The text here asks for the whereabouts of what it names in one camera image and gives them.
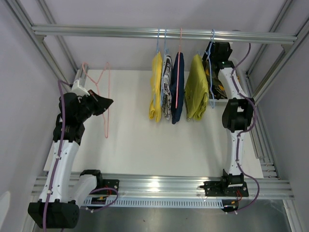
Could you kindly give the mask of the camouflage trousers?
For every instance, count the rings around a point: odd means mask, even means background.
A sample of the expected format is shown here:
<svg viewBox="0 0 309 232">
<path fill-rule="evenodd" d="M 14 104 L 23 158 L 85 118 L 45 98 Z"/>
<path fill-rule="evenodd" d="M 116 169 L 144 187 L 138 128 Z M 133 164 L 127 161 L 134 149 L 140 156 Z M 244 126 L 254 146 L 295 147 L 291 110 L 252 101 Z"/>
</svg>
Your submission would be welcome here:
<svg viewBox="0 0 309 232">
<path fill-rule="evenodd" d="M 214 98 L 217 100 L 227 99 L 225 89 L 222 83 L 219 81 L 213 69 L 211 70 L 211 75 L 210 75 L 209 62 L 207 60 L 203 60 L 202 64 L 204 67 L 205 75 L 206 75 L 208 86 L 209 86 L 210 98 L 212 98 L 212 95 L 213 95 Z"/>
</svg>

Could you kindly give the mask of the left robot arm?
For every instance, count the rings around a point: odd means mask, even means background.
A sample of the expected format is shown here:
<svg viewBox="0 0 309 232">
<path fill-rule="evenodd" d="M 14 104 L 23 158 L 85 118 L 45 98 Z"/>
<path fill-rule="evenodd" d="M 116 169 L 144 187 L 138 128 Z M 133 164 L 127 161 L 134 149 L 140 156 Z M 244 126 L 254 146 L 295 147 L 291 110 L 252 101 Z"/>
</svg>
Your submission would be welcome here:
<svg viewBox="0 0 309 232">
<path fill-rule="evenodd" d="M 38 201 L 28 206 L 28 214 L 41 229 L 73 229 L 87 196 L 104 190 L 100 170 L 82 171 L 73 189 L 69 189 L 69 181 L 85 131 L 84 122 L 91 116 L 104 114 L 112 103 L 112 99 L 92 90 L 83 96 L 73 92 L 61 94 L 60 113 L 53 131 L 54 153 L 50 171 Z"/>
</svg>

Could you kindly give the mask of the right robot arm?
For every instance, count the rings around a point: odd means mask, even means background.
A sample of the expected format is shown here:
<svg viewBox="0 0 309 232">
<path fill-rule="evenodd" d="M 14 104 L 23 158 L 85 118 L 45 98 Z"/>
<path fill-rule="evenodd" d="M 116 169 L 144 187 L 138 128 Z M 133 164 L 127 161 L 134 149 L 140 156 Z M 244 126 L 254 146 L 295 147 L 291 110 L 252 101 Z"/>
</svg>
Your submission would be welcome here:
<svg viewBox="0 0 309 232">
<path fill-rule="evenodd" d="M 246 133 L 252 128 L 254 113 L 254 100 L 248 98 L 237 79 L 236 65 L 229 59 L 231 53 L 228 42 L 209 42 L 206 49 L 210 74 L 215 73 L 228 99 L 222 115 L 227 132 L 227 166 L 217 184 L 224 195 L 232 195 L 244 185 L 243 145 Z"/>
</svg>

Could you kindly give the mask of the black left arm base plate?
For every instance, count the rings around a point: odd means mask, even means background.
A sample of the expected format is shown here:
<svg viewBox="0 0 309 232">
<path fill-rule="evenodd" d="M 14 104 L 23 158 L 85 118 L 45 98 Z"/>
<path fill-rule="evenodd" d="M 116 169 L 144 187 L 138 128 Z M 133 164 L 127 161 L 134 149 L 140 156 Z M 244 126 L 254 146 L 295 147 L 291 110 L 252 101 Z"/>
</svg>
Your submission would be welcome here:
<svg viewBox="0 0 309 232">
<path fill-rule="evenodd" d="M 102 189 L 105 188 L 104 190 L 100 190 L 98 192 L 95 193 L 95 195 L 116 195 L 116 193 L 114 192 L 114 190 L 111 189 L 115 189 L 118 190 L 119 189 L 119 179 L 103 179 L 102 181 L 100 181 L 97 184 L 96 189 Z"/>
</svg>

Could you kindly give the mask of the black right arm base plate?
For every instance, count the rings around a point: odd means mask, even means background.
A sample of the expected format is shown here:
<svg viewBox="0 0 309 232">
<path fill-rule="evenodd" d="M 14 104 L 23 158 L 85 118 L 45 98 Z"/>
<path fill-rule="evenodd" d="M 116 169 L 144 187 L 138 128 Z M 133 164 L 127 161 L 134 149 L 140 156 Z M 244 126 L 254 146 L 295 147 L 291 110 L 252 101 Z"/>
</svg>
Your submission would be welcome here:
<svg viewBox="0 0 309 232">
<path fill-rule="evenodd" d="M 249 197 L 245 182 L 241 187 L 226 187 L 220 181 L 205 181 L 199 188 L 205 191 L 207 197 Z"/>
</svg>

